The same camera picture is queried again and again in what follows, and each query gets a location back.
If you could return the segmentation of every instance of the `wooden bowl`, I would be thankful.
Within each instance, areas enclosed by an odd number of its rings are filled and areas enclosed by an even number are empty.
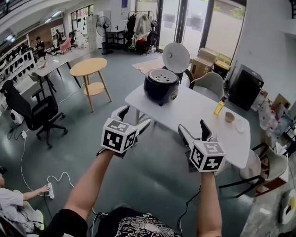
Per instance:
[[[225,121],[228,123],[232,123],[235,120],[235,116],[231,112],[225,113]]]

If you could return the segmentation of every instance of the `white box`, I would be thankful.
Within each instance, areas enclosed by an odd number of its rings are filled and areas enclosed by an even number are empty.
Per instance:
[[[134,145],[136,132],[136,127],[108,118],[103,127],[101,146],[122,154]]]
[[[226,154],[219,142],[194,142],[190,153],[190,161],[199,172],[217,171]]]

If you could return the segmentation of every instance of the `rice cooker lid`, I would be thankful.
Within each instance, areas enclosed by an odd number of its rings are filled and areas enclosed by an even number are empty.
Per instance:
[[[162,60],[168,70],[182,73],[190,64],[190,54],[184,45],[170,43],[163,50]]]
[[[171,84],[178,80],[178,76],[166,69],[154,69],[148,73],[151,81],[158,84]]]

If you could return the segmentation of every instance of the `yellow bottle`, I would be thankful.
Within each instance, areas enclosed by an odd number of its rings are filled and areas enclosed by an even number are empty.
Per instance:
[[[225,100],[226,100],[226,97],[223,96],[223,98],[220,100],[219,104],[217,105],[217,108],[214,111],[215,115],[218,115],[220,113],[220,111],[222,110],[222,108],[225,105]]]

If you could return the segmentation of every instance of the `shoe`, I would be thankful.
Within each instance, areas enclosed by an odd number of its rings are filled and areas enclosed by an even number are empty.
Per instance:
[[[37,227],[39,230],[43,231],[44,230],[44,218],[43,218],[43,214],[41,211],[39,211],[38,209],[36,209],[37,215],[39,216],[39,223],[40,225],[38,225],[39,227]]]

